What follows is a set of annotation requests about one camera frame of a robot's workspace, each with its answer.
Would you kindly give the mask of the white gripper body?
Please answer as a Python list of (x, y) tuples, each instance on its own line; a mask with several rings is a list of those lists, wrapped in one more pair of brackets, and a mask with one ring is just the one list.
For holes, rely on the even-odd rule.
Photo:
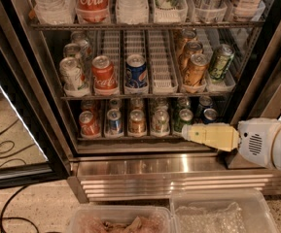
[(238, 152), (254, 164), (273, 169), (272, 148), (280, 131), (281, 121), (277, 119), (260, 117), (242, 120), (238, 123)]

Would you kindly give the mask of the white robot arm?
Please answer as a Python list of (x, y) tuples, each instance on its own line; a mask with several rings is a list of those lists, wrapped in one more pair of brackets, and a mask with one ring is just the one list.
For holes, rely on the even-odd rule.
[(281, 121), (257, 117), (238, 122), (184, 125), (182, 137), (190, 142), (223, 151), (237, 149), (246, 160), (281, 171)]

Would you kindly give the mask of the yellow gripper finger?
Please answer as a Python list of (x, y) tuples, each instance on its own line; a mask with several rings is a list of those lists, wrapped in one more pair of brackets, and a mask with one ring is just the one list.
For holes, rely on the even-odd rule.
[(239, 144), (238, 131), (226, 123), (184, 125), (182, 137), (187, 141), (223, 151), (232, 151)]

